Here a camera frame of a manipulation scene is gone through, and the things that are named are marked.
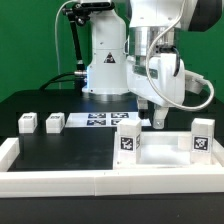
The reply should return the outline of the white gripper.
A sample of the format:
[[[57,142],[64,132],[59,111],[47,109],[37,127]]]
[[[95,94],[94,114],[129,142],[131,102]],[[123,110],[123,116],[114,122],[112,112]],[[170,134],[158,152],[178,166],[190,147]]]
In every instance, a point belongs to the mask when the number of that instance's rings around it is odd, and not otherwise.
[[[182,105],[185,98],[185,68],[183,61],[180,61],[179,73],[174,75],[175,66],[176,54],[172,53],[162,53],[152,57],[149,61],[149,71],[154,85],[166,98]],[[171,104],[162,99],[152,88],[145,64],[138,65],[136,58],[128,56],[126,71],[129,90],[142,97],[137,99],[139,118],[147,119],[149,117],[148,101],[153,102],[155,103],[153,127],[163,129],[169,111],[168,107],[171,107]]]

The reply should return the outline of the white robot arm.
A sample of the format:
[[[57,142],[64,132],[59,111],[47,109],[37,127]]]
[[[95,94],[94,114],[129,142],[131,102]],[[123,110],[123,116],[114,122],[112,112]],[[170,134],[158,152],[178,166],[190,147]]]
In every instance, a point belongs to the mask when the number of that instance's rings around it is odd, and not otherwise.
[[[100,100],[137,96],[139,117],[154,104],[153,127],[162,129],[168,110],[198,111],[183,104],[187,91],[200,93],[211,82],[185,69],[179,30],[206,31],[224,12],[224,0],[127,0],[130,24],[116,14],[112,0],[80,0],[92,23],[92,61],[83,93]]]

